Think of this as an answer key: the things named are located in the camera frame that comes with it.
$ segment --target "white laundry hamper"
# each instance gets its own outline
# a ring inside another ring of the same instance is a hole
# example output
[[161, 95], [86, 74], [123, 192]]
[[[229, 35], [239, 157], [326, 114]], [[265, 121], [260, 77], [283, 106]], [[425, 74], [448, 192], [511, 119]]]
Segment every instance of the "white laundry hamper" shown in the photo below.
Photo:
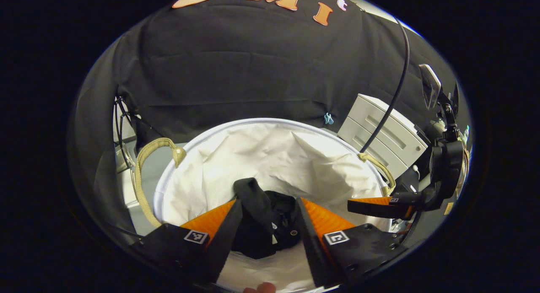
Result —
[[[160, 223], [181, 226], [234, 199], [233, 183], [253, 177], [263, 191], [303, 197], [355, 226], [370, 223], [390, 231], [390, 219], [347, 211], [348, 199], [387, 196], [389, 188], [370, 161], [322, 129], [251, 118], [216, 126], [183, 149], [181, 164], [171, 160], [156, 187], [154, 215]], [[242, 292], [262, 282], [276, 285], [277, 293], [327, 290], [314, 285], [302, 241], [258, 260], [231, 251], [216, 285]]]

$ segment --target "side mirror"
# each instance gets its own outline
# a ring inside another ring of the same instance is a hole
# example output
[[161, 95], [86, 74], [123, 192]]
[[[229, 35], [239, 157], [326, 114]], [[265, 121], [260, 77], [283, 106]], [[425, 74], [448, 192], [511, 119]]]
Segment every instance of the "side mirror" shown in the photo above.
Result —
[[424, 101], [428, 110], [437, 105], [437, 99], [442, 89], [437, 75], [429, 65], [419, 65], [420, 74], [422, 75], [422, 89]]

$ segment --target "black garment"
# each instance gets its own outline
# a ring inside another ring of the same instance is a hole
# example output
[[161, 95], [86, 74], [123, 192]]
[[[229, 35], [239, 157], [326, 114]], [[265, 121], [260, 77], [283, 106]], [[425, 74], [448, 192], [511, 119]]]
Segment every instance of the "black garment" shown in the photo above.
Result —
[[237, 180], [233, 188], [242, 201], [243, 218], [232, 251], [259, 259], [298, 243], [300, 233], [296, 221], [299, 214], [293, 197], [262, 191], [255, 178]]

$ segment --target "white filing cabinet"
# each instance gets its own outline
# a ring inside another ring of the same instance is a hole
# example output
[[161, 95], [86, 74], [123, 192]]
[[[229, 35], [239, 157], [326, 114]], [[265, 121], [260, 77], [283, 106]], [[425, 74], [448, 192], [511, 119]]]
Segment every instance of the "white filing cabinet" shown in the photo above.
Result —
[[[380, 99], [358, 94], [337, 135], [360, 151], [387, 109], [388, 105]], [[394, 109], [366, 153], [379, 160], [397, 178], [427, 147], [417, 135], [414, 124]]]

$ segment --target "finger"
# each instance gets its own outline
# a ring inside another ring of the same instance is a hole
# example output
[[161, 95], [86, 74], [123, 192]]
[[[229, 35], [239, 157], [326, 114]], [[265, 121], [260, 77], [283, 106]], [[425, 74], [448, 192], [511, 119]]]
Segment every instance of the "finger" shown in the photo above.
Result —
[[264, 282], [257, 287], [258, 293], [275, 293], [275, 285], [269, 282]]

